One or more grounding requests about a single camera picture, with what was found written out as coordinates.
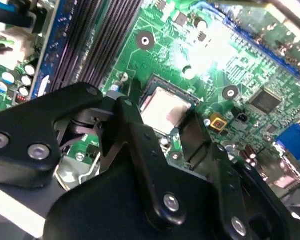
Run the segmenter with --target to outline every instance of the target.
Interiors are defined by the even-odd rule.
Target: chip
[[[261,114],[270,114],[281,103],[281,99],[268,89],[260,89],[250,100],[251,107]]]
[[[165,9],[166,5],[167,5],[166,1],[160,0],[156,7],[157,7],[160,11],[163,11],[163,10]]]
[[[207,35],[205,35],[205,34],[202,32],[202,33],[200,34],[198,40],[199,40],[200,42],[203,42],[204,40],[206,40],[206,38],[207,38]]]
[[[174,22],[178,25],[180,25],[181,27],[183,27],[188,21],[188,17],[186,15],[184,15],[182,12],[179,13],[179,15],[176,17],[176,19],[174,20]]]
[[[141,96],[144,124],[167,136],[173,134],[200,101],[164,79],[153,75]]]
[[[275,131],[277,130],[277,128],[275,126],[273,126],[272,124],[270,124],[267,128],[266,131],[269,134],[273,134]]]

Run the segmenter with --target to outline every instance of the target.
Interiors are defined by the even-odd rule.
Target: blue strip
[[[69,1],[73,3],[73,6],[69,12],[65,12],[65,5],[69,4]],[[68,37],[67,33],[70,29],[71,20],[73,19],[77,5],[77,0],[60,0],[59,8],[55,16],[52,31],[40,66],[40,71],[34,85],[31,99],[38,97],[41,85],[43,84],[42,87],[45,85],[45,83],[43,83],[43,79],[46,76],[50,76],[51,79],[57,70],[60,58],[62,57],[65,49]],[[50,88],[50,84],[50,81],[48,81],[48,84],[44,88],[44,92]]]
[[[6,5],[0,2],[0,9],[5,10],[7,12],[12,12],[15,13],[16,12],[16,8],[13,5]]]

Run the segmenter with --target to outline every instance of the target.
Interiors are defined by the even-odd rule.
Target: black connector
[[[246,123],[249,121],[249,116],[246,115],[246,110],[244,110],[244,109],[240,109],[235,106],[231,109],[231,113],[235,119],[238,119],[239,121],[241,121],[243,123]]]

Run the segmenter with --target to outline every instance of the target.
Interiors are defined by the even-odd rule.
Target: white connector
[[[0,65],[7,69],[14,70],[19,63],[24,62],[35,52],[34,44],[36,35],[29,34],[20,27],[12,27],[4,30],[0,33],[0,36],[7,41],[14,42],[14,44],[6,45],[12,48],[13,51],[0,54]]]

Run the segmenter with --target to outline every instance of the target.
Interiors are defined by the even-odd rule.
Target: blue slot
[[[72,1],[73,6],[71,11],[65,12],[64,6],[68,1]],[[60,58],[65,49],[65,44],[68,37],[67,33],[70,29],[71,20],[77,5],[78,1],[76,0],[60,0],[52,31],[44,53],[43,61],[33,88],[31,99],[37,98],[39,92],[46,93],[50,87],[51,83],[48,81],[47,76],[52,78],[52,76],[56,73]]]

